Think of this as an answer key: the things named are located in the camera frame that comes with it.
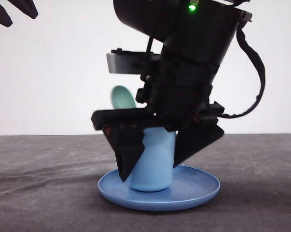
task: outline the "blue cup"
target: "blue cup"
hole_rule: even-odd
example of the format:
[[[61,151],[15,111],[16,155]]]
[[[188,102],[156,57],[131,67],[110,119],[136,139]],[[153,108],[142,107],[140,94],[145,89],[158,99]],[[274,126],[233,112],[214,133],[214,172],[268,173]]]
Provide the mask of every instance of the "blue cup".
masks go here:
[[[135,108],[134,99],[123,86],[112,90],[111,102],[115,109]],[[175,131],[163,127],[144,130],[144,152],[127,179],[130,187],[145,192],[154,192],[170,186],[173,177]]]

